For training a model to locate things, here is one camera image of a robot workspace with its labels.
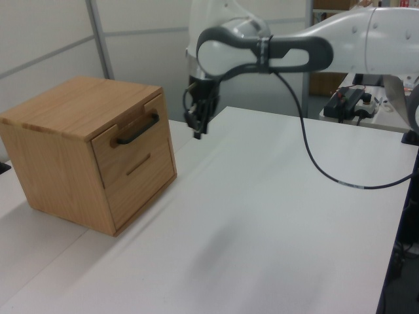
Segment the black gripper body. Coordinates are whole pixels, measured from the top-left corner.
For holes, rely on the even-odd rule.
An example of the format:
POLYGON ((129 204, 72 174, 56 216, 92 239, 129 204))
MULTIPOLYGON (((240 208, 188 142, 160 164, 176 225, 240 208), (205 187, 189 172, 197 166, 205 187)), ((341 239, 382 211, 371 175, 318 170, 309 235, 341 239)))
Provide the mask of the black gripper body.
POLYGON ((211 79, 189 76, 189 84, 192 85, 189 93, 192 96, 192 103, 198 114, 204 113, 204 106, 207 100, 211 101, 210 113, 215 113, 219 103, 219 88, 214 90, 215 83, 211 79))

